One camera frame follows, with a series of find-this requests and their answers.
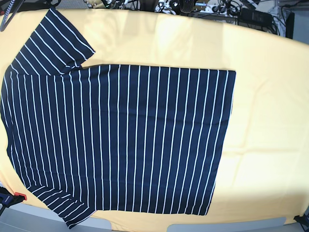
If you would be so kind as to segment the navy white striped T-shirt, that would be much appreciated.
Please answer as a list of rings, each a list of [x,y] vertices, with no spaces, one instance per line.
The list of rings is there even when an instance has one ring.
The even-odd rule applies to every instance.
[[[208,213],[235,71],[110,64],[48,10],[5,71],[0,114],[20,180],[68,228],[98,210]]]

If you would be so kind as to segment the white power strip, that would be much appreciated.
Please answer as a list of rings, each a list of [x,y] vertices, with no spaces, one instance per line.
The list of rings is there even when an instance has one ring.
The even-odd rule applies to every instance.
[[[212,13],[213,12],[212,9],[215,6],[216,5],[208,4],[206,1],[197,1],[191,13],[199,13],[199,12]],[[177,1],[174,1],[174,2],[159,1],[154,11],[156,13],[176,14],[176,12],[178,12],[179,10],[180,10],[180,5],[178,4]]]

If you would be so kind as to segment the yellow table cloth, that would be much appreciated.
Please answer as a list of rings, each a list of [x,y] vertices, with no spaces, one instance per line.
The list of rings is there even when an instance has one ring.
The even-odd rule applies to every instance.
[[[94,49],[83,68],[125,64],[235,71],[233,102],[208,213],[98,210],[114,230],[165,232],[173,224],[217,224],[294,216],[309,205],[309,47],[280,36],[170,14],[57,10]],[[48,10],[18,13],[0,34],[5,71]],[[0,180],[26,204],[50,210],[26,189],[7,155],[0,118]]]

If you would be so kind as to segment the black power adapter box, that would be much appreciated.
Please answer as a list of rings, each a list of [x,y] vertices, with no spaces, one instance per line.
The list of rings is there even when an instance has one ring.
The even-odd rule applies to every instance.
[[[238,20],[245,24],[270,27],[272,26],[273,16],[269,13],[242,8]]]

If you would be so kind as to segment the grey chair back right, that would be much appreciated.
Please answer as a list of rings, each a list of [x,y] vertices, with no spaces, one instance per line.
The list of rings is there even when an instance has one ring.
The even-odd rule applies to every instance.
[[[173,224],[167,232],[244,232],[283,226],[286,217],[218,224]]]

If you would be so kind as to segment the grey chair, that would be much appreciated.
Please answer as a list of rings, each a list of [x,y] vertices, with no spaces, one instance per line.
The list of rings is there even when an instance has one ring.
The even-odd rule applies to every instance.
[[[244,232],[283,226],[286,217],[218,224],[173,224],[167,232]]]
[[[110,232],[111,226],[101,219],[88,218],[69,229],[62,219],[40,217],[29,213],[6,209],[0,217],[2,232]]]

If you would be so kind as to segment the blue red table clamp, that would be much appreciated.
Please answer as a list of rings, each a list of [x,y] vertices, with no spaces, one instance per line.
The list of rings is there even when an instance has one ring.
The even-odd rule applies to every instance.
[[[0,209],[0,215],[2,215],[3,211],[6,208],[9,208],[12,205],[21,203],[27,200],[27,196],[22,193],[11,194],[6,188],[0,188],[0,204],[2,205]]]

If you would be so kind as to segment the grey chair back left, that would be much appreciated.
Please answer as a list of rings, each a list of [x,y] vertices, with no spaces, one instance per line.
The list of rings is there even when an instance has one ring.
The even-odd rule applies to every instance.
[[[40,217],[29,213],[6,209],[0,217],[2,232],[110,232],[111,226],[101,219],[88,218],[69,229],[62,219]]]

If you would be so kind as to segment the black right table clamp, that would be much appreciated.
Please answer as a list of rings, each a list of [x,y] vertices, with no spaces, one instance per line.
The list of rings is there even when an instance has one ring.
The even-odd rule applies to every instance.
[[[304,232],[309,232],[309,214],[295,216],[294,220],[300,224]]]

